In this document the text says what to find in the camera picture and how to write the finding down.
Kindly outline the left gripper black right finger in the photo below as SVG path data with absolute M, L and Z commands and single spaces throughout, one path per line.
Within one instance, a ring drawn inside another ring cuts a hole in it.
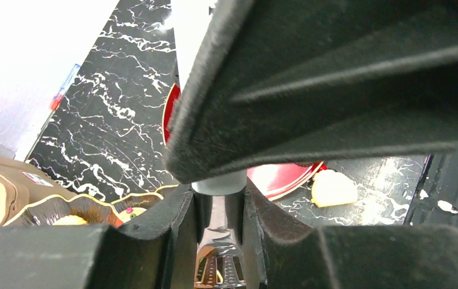
M 449 226 L 312 228 L 249 182 L 243 229 L 248 288 L 458 288 Z

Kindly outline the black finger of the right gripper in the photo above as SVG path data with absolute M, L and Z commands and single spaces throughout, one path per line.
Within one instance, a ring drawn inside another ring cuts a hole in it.
M 458 1 L 173 1 L 166 169 L 458 150 Z

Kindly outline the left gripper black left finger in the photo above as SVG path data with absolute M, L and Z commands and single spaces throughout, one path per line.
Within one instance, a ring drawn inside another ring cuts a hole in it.
M 195 229 L 183 185 L 117 229 L 0 227 L 0 288 L 191 288 Z

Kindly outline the dark red round tray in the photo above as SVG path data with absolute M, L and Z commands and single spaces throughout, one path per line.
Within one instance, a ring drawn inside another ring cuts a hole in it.
M 162 137 L 165 145 L 171 134 L 171 129 L 167 126 L 172 122 L 173 106 L 179 98 L 180 92 L 179 86 L 174 83 L 163 109 Z M 277 200 L 307 183 L 316 173 L 326 169 L 327 167 L 322 161 L 301 165 L 293 163 L 267 164 L 248 169 L 247 176 L 267 199 Z

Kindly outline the tan plastic toolbox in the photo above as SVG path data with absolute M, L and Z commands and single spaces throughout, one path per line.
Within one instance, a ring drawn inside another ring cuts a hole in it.
M 76 196 L 35 166 L 0 156 L 0 225 L 24 206 L 52 195 L 66 199 Z

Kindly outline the three tier glass stand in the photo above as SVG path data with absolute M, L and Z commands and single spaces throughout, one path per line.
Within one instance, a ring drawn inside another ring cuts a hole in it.
M 165 185 L 155 192 L 131 193 L 111 203 L 102 202 L 88 194 L 79 194 L 71 199 L 56 194 L 26 205 L 4 225 L 52 225 L 61 217 L 74 215 L 82 217 L 88 223 L 106 223 L 118 227 L 123 223 L 117 217 L 117 213 L 128 207 L 140 207 L 148 210 L 162 201 L 164 195 L 172 192 L 175 188 L 175 185 Z

